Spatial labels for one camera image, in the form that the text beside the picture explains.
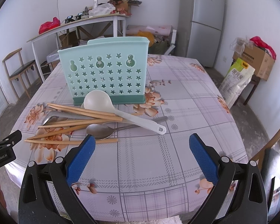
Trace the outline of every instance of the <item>plaid tablecloth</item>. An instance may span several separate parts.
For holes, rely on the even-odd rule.
[[[96,146],[79,183],[73,186],[96,220],[146,221],[196,211],[211,190],[211,183],[204,178],[189,149],[192,133],[197,133],[221,155],[236,162],[248,161],[229,109],[197,60],[150,55],[147,63],[147,102],[117,105],[117,108],[128,113],[142,112],[142,117],[147,119],[168,116],[162,123],[167,133],[157,135],[140,127],[122,130],[113,134],[119,138],[118,143]],[[35,134],[56,130],[37,132],[49,111],[47,102],[73,104],[60,64],[13,127],[13,131],[22,131],[23,140],[14,146],[17,159],[6,168],[19,186],[29,161],[47,163],[57,156],[65,156],[74,147],[39,148],[24,142]],[[84,129],[47,140],[83,140],[85,136]],[[49,188],[56,207],[64,213],[53,184],[49,183]]]

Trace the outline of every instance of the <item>blue gripper pad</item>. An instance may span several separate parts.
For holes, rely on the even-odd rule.
[[[203,145],[200,143],[201,139],[196,137],[196,134],[192,134],[189,138],[190,150],[192,151],[199,167],[202,170],[206,180],[216,185],[218,177],[218,167],[213,162]]]
[[[96,139],[90,136],[67,167],[66,182],[69,186],[78,182],[95,148]]]

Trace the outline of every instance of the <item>white plastic ladle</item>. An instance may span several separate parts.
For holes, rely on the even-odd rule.
[[[97,110],[97,111],[115,113],[119,117],[126,119],[125,123],[141,126],[145,129],[157,132],[160,135],[166,133],[165,126],[162,126],[152,120],[143,119],[114,108],[109,95],[101,90],[93,90],[86,95],[84,99],[84,108],[88,110]]]

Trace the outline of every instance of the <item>refrigerator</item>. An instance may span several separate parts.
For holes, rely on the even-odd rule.
[[[212,67],[219,47],[225,0],[180,0],[176,55]]]

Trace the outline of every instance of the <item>light blue plastic utensil holder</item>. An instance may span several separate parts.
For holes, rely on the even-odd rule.
[[[143,104],[149,40],[116,37],[59,50],[74,105],[92,90],[105,91],[115,104]]]

